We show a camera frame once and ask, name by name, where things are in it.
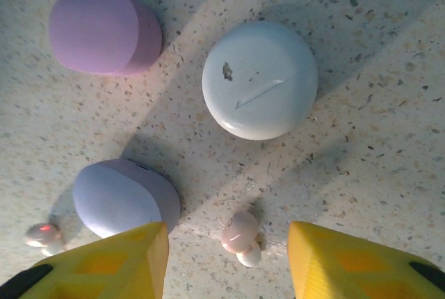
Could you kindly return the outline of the lavender charging case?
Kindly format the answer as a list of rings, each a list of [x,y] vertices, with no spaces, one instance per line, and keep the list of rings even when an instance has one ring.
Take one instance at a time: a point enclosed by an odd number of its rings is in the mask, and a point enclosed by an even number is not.
[[[180,219],[175,187],[126,159],[85,167],[74,180],[72,196],[82,223],[102,239],[152,222],[164,222],[171,232]]]

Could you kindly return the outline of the pinkish purple charging case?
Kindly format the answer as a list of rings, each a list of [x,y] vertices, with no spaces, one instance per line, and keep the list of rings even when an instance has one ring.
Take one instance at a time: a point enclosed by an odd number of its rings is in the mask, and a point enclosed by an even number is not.
[[[48,30],[54,57],[77,72],[140,74],[162,50],[159,21],[139,0],[57,0]]]

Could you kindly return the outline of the white round charging case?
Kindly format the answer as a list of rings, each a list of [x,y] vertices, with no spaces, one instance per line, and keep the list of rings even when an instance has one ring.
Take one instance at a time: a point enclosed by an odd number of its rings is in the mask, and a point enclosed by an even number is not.
[[[294,130],[310,112],[318,69],[309,45],[267,21],[237,26],[215,43],[202,72],[202,93],[215,121],[247,140]]]

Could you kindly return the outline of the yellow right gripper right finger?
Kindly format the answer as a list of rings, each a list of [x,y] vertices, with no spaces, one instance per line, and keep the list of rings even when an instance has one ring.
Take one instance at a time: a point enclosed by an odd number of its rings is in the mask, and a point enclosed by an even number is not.
[[[289,225],[296,299],[445,299],[445,271],[428,260],[303,221]]]

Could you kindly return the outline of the pale pink earbud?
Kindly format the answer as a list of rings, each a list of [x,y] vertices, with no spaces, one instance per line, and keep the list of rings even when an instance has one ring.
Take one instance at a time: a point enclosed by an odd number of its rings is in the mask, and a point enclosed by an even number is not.
[[[249,211],[237,211],[225,225],[220,242],[226,251],[236,255],[242,265],[252,268],[261,261],[258,233],[257,219]]]
[[[46,256],[54,256],[64,250],[64,241],[60,229],[51,223],[37,223],[25,233],[25,243],[40,249]]]

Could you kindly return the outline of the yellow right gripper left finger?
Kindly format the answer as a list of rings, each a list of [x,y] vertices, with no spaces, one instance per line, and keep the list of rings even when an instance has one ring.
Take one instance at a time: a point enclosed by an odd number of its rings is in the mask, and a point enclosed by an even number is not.
[[[0,299],[162,299],[167,226],[153,222],[34,264],[0,286]]]

